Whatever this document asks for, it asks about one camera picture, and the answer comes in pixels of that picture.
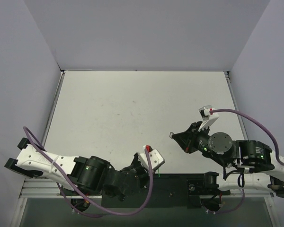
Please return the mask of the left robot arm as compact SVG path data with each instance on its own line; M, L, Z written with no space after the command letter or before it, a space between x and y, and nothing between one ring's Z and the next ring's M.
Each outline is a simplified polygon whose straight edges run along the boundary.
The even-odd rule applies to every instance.
M110 162L96 156L62 156L46 152L42 146L31 145L27 138L18 144L17 158L9 158L5 168L28 178L47 178L62 185L67 195L102 195L123 201L138 193L149 182L148 168L141 165L138 155L132 163L116 170Z

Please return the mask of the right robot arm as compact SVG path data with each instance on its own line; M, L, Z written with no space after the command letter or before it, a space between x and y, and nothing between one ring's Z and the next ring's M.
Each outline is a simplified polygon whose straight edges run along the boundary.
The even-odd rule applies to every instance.
M186 131L169 136L185 153L199 151L222 167L220 174L204 174L202 188L206 193L254 189L284 198L284 166L268 145L256 140L232 140L224 132L209 135L209 128L200 129L201 125L192 123Z

